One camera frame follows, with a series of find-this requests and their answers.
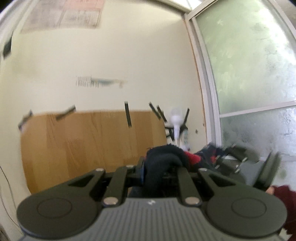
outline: wooden headboard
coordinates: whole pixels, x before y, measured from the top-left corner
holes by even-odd
[[[22,162],[31,193],[53,187],[96,168],[113,172],[137,164],[149,148],[165,145],[164,122],[153,112],[124,111],[31,117],[22,128]]]

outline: maroon sleeve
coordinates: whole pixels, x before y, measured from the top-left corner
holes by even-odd
[[[274,186],[274,195],[286,206],[288,217],[284,225],[287,234],[292,234],[289,241],[296,241],[296,192],[291,191],[288,186]]]

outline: paper on wall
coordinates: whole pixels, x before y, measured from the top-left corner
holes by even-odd
[[[22,31],[62,27],[95,28],[104,0],[39,0]]]

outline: beige wall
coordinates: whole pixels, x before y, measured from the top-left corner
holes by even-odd
[[[0,164],[17,204],[28,194],[17,125],[30,109],[37,114],[75,104],[78,111],[114,110],[128,101],[132,110],[147,110],[152,101],[168,115],[174,106],[189,107],[192,150],[206,144],[198,75],[181,13],[153,1],[106,0],[97,29],[23,34],[27,14],[14,32],[11,56],[0,67]],[[78,76],[126,83],[123,88],[83,88],[76,86]],[[0,178],[9,200],[5,179]]]

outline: ribbed surface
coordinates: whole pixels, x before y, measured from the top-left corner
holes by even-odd
[[[26,236],[23,241],[39,239]],[[106,208],[83,233],[64,241],[237,241],[205,219],[198,208],[184,207],[176,198],[126,199],[120,207]],[[253,241],[281,241],[279,237]]]

